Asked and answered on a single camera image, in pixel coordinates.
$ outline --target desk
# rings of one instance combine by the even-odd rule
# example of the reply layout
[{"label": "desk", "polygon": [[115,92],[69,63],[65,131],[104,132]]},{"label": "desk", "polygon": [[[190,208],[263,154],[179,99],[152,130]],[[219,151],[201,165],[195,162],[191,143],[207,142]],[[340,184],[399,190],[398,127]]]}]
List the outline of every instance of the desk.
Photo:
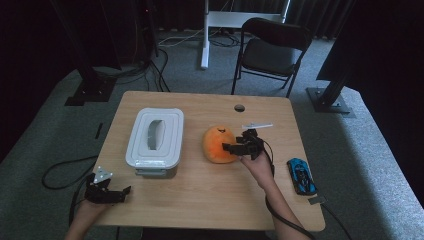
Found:
[{"label": "desk", "polygon": [[[243,104],[246,110],[236,112]],[[135,175],[125,154],[137,113],[146,107],[179,108],[184,112],[183,147],[177,174],[172,179],[147,179]],[[116,112],[96,163],[113,172],[110,190],[132,186],[125,203],[117,204],[99,220],[100,225],[207,229],[270,230],[272,218],[265,195],[247,168],[209,162],[202,152],[205,131],[217,124],[240,136],[250,122],[272,122],[258,129],[259,137],[274,151],[275,179],[304,227],[324,229],[319,205],[295,194],[287,160],[306,160],[302,140],[286,98],[188,93],[126,92]]]},{"label": "desk", "polygon": [[244,22],[253,17],[261,17],[271,21],[285,22],[290,0],[284,1],[280,14],[247,13],[247,12],[221,12],[209,11],[209,0],[205,0],[204,40],[201,68],[209,66],[209,27],[241,28]]}]

